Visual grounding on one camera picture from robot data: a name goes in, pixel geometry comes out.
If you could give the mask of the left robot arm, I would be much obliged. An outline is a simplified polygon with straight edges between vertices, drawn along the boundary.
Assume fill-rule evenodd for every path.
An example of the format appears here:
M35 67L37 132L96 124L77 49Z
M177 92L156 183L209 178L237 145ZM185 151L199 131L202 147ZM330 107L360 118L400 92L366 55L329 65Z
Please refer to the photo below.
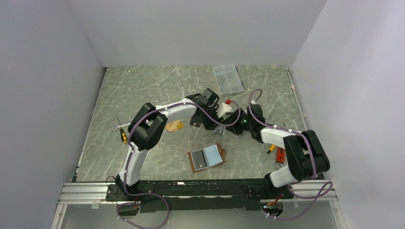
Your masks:
M146 155L160 141L166 124L189 118L193 126L203 125L206 130L214 130L223 120L217 113L218 108L219 96L209 88L171 104L145 103L128 126L128 155L115 181L118 194L124 200L136 196Z

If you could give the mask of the brown leather card holder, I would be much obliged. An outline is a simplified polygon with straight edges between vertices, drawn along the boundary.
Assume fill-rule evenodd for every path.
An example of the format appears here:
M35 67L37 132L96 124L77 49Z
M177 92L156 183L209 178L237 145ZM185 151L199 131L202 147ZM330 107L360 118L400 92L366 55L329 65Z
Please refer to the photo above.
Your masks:
M219 143L216 143L214 145L202 148L202 150L204 151L204 154L205 154L205 159L206 159L206 162L207 162L207 168L203 169L203 170L200 170L200 171L197 171L197 172L201 172L201 171L204 171L204 170L207 170L207 169L211 169L213 167L217 167L217 166L220 166L220 165L223 165L223 164L226 163L226 161L225 161L226 151L225 151L224 148L221 147L221 145ZM192 159L191 159L190 153L191 153L191 151L189 151L187 153L187 156L188 156L189 161L190 161L191 170L192 170L193 173L197 173L194 170L194 166L192 165Z

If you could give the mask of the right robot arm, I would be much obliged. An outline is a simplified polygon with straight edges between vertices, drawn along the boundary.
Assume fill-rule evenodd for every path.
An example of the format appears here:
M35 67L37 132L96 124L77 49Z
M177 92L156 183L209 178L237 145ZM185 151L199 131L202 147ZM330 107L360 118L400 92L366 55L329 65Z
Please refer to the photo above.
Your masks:
M265 175L263 192L267 197L275 198L282 187L330 169L329 159L313 130L300 132L268 125L262 114L260 105L250 104L246 111L239 108L224 122L228 125L226 129L236 135L248 131L254 140L284 149L287 165Z

